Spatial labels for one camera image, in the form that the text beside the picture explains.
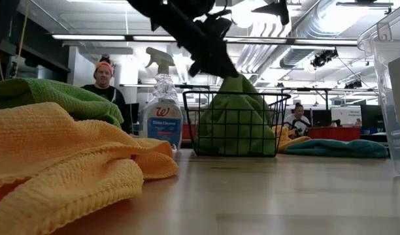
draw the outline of teal cloth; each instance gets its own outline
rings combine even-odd
[[[288,146],[284,151],[290,155],[315,155],[333,157],[385,158],[388,150],[383,145],[369,140],[308,140]]]
[[[207,107],[203,107],[208,110],[197,123],[197,137],[193,142],[197,152],[201,155],[252,157],[274,155],[275,135],[268,126],[270,111],[251,82],[243,75],[226,78],[219,91],[239,94],[217,94]]]
[[[79,87],[47,79],[10,79],[0,82],[0,109],[56,102],[76,120],[97,119],[117,127],[123,123],[119,108]]]

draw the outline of desk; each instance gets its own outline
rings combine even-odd
[[[278,155],[176,157],[178,177],[55,234],[400,234],[400,178],[389,159]]]

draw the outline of spray bottle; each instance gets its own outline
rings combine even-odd
[[[146,53],[150,55],[146,68],[157,63],[158,73],[155,76],[154,99],[142,111],[140,136],[166,140],[174,150],[178,150],[182,140],[183,116],[173,79],[169,75],[169,67],[175,66],[174,60],[169,54],[153,48],[147,48]]]

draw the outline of ceiling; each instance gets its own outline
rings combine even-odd
[[[22,0],[19,6],[20,12],[25,12],[26,1]],[[166,35],[167,33],[158,29],[156,32],[150,31],[150,22],[148,18],[145,18],[133,9],[129,4],[122,3],[96,3],[87,0],[87,2],[75,2],[77,0],[30,0],[30,15],[29,17],[43,26],[51,33],[57,34],[160,34]],[[305,12],[315,4],[316,0],[289,0],[288,3],[301,4],[299,7],[289,7],[290,15],[292,17],[292,25],[299,20]],[[347,13],[340,12],[339,18],[347,18]],[[362,14],[362,17],[337,35],[337,38],[348,38],[357,39],[357,37],[370,28],[372,25],[377,23],[381,18],[384,17],[383,10],[371,10],[366,14]],[[328,22],[328,25],[336,24],[336,22]],[[241,28],[236,25],[232,26],[228,36],[248,36],[251,35],[253,27]],[[149,57],[145,53],[147,46],[154,47],[159,50],[167,51],[168,44],[165,43],[136,43],[136,42],[86,42],[78,43],[81,47],[81,52],[88,56],[97,59],[99,54],[95,54],[97,50],[102,48],[132,48],[133,55],[145,65]],[[228,45],[228,54],[234,64],[237,64],[239,58],[245,55],[245,48],[247,46],[240,44]],[[350,77],[353,73],[365,71],[361,74],[361,79],[367,84],[368,87],[376,86],[376,76],[374,69],[372,68],[373,63],[370,57],[365,57],[364,52],[359,51],[357,48],[338,48],[339,58],[334,59],[326,66],[318,69],[314,72],[312,69],[308,70],[310,63],[309,59],[301,61],[300,65],[296,66],[296,69],[302,70],[285,70],[280,73],[281,76],[276,76],[276,79],[266,80],[263,75],[254,84],[256,86],[274,86],[277,82],[283,82],[286,87],[303,87],[303,86],[317,86],[317,87],[341,87],[343,84],[339,84],[339,81]],[[155,67],[151,70],[144,68],[140,69],[139,78],[142,82],[149,82],[149,78],[155,74]],[[194,84],[202,84],[207,82],[210,83],[210,79],[203,79],[202,76],[192,78],[191,82]]]

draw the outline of man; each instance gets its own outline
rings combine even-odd
[[[106,100],[116,104],[122,113],[124,122],[122,123],[122,130],[126,133],[130,133],[130,122],[129,115],[126,112],[125,100],[123,94],[113,86],[110,86],[110,81],[113,76],[113,67],[110,64],[109,59],[103,58],[100,63],[95,67],[93,77],[95,79],[94,85],[85,85],[81,88],[91,91],[97,95],[100,95]]]

